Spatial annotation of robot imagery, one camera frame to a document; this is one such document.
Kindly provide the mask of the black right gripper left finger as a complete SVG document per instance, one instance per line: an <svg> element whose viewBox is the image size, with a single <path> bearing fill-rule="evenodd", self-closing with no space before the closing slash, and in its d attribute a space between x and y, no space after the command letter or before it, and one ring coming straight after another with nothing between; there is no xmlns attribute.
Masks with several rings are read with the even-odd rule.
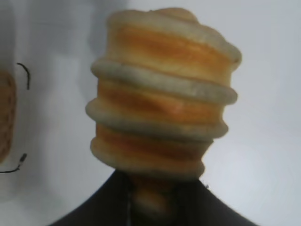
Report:
<svg viewBox="0 0 301 226"><path fill-rule="evenodd" d="M123 172L113 172L83 204L55 221L53 226L145 226L131 205L133 184Z"/></svg>

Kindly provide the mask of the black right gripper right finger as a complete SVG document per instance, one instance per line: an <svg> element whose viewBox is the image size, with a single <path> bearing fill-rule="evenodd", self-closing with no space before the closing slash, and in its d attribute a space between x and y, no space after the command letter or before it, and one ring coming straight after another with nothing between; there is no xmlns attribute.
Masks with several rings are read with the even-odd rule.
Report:
<svg viewBox="0 0 301 226"><path fill-rule="evenodd" d="M199 180L179 183L175 189L174 226L254 226L211 193Z"/></svg>

